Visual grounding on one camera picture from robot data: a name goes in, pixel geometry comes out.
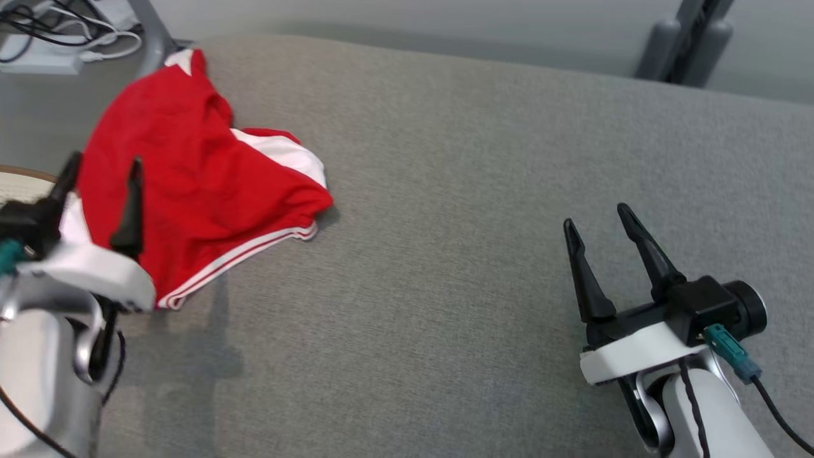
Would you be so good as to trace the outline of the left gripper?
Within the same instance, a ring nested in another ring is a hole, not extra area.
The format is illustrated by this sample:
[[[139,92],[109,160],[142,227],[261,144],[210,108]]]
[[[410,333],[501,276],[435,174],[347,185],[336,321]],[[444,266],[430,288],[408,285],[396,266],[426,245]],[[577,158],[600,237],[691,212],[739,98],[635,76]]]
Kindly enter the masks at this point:
[[[144,249],[142,160],[135,157],[130,168],[120,224],[109,240],[111,251],[92,243],[82,199],[72,194],[82,159],[80,151],[73,151],[48,194],[50,212],[63,212],[65,207],[59,224],[60,241],[43,260],[19,263],[18,271],[41,272],[113,300],[126,311],[151,313],[155,309],[155,287],[151,276],[134,261]]]

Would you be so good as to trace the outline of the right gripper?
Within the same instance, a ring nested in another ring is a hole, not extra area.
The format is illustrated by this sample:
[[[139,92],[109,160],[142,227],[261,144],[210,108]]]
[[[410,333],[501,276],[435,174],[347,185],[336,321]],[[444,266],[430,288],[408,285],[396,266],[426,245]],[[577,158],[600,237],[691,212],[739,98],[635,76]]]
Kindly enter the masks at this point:
[[[662,302],[672,287],[687,282],[686,276],[675,268],[628,204],[618,203],[617,212],[644,264],[651,282],[651,298]],[[668,307],[665,303],[642,305],[616,315],[613,302],[603,293],[588,264],[576,224],[567,218],[562,228],[579,317],[586,325],[588,337],[588,348],[579,355],[579,369],[587,383],[610,382],[707,348],[701,341],[688,346],[675,335],[666,323]]]

